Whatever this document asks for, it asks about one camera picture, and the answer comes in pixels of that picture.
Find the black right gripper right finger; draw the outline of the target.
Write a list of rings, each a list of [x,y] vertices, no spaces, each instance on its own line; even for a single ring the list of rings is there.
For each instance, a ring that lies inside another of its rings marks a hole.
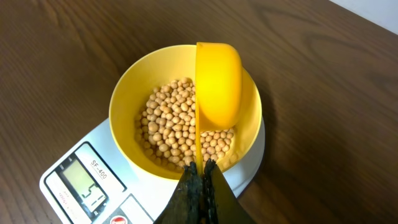
[[[206,223],[255,224],[239,204],[220,168],[214,160],[207,160],[204,169],[204,197]]]

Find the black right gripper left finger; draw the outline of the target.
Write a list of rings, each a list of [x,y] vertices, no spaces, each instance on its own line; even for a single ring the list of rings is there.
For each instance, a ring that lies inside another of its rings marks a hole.
[[[202,220],[203,181],[195,162],[183,167],[183,174],[154,224],[199,224]]]

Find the yellow measuring scoop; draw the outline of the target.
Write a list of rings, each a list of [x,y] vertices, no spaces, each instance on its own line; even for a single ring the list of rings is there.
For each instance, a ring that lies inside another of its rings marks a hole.
[[[229,129],[239,120],[243,66],[229,44],[198,42],[195,57],[197,170],[203,174],[200,134]]]

